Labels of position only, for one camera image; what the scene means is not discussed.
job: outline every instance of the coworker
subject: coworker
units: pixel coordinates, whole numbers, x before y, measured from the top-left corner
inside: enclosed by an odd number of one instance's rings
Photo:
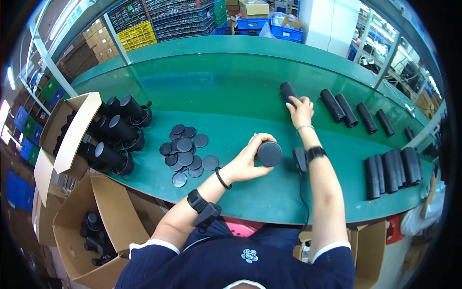
[[[286,106],[305,150],[320,147],[311,126],[313,103],[307,97],[290,100],[295,106]],[[257,149],[267,140],[276,141],[269,134],[254,135],[241,153],[219,170],[226,185],[271,172],[270,167],[254,166]],[[243,238],[233,236],[223,219],[217,219],[201,234],[193,226],[198,213],[184,198],[162,218],[145,244],[130,245],[130,261],[115,288],[353,288],[355,272],[343,195],[327,156],[317,156],[309,163],[309,175],[313,194],[311,264],[292,256],[300,226],[267,224]],[[216,203],[225,187],[214,173],[197,190],[207,202]]]

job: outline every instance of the green storage bin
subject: green storage bin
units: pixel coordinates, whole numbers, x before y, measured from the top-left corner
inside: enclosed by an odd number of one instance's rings
[[[49,101],[58,90],[58,87],[60,87],[58,81],[54,76],[52,76],[50,80],[48,80],[47,84],[45,84],[45,87],[42,87],[42,92],[40,92],[41,97],[43,97],[46,101]]]
[[[38,146],[34,145],[32,147],[32,150],[30,151],[30,155],[29,155],[29,159],[28,161],[33,165],[35,166],[35,164],[37,163],[37,157],[38,157],[38,152],[40,151],[40,149],[38,148]]]
[[[22,130],[22,133],[25,137],[28,139],[32,139],[34,136],[34,131],[37,127],[37,122],[30,116],[27,116],[26,124],[24,125],[24,128]]]

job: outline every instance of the green workbench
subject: green workbench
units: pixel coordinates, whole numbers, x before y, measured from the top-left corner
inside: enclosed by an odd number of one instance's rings
[[[133,62],[125,67],[120,57],[83,73],[72,83],[77,93],[100,92],[103,101],[112,95],[131,94],[140,104],[152,101],[155,119],[144,129],[146,144],[133,153],[135,169],[117,181],[146,194],[178,202],[211,172],[188,178],[176,188],[158,149],[169,141],[171,128],[179,123],[194,126],[209,136],[209,144],[198,148],[201,157],[216,155],[220,164],[229,162],[256,132],[267,132],[281,145],[285,162],[267,177],[238,183],[220,200],[223,215],[276,223],[303,223],[306,209],[300,201],[298,175],[289,170],[291,148],[300,140],[290,123],[279,91],[290,81],[299,94],[315,104],[313,125],[342,185],[347,222],[392,215],[421,203],[432,164],[422,160],[424,180],[420,185],[366,201],[363,160],[407,143],[404,128],[417,134],[428,123],[418,110],[412,118],[403,108],[413,105],[400,91],[370,84],[376,77],[353,62],[310,46],[277,39],[247,36],[191,37],[150,45],[128,52]],[[319,99],[322,89],[343,93],[355,110],[364,102],[379,130],[368,135],[359,124],[347,129],[335,124]],[[395,134],[387,138],[375,113],[383,109]],[[304,198],[311,207],[309,185]]]

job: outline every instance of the navy blue shirt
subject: navy blue shirt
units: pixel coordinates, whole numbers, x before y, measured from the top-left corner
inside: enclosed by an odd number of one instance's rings
[[[226,288],[250,280],[260,288],[353,288],[354,263],[348,242],[319,251],[313,264],[287,250],[242,237],[209,238],[182,253],[161,240],[130,246],[130,261],[116,289]]]

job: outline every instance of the black wristband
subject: black wristband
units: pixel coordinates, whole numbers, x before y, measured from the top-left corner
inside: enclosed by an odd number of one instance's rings
[[[232,184],[231,184],[231,185],[225,184],[225,182],[223,181],[223,179],[220,177],[220,174],[218,173],[219,170],[221,170],[221,167],[218,166],[218,167],[215,168],[215,174],[217,175],[218,180],[220,181],[220,183],[221,183],[227,190],[231,190],[231,189],[232,189]]]

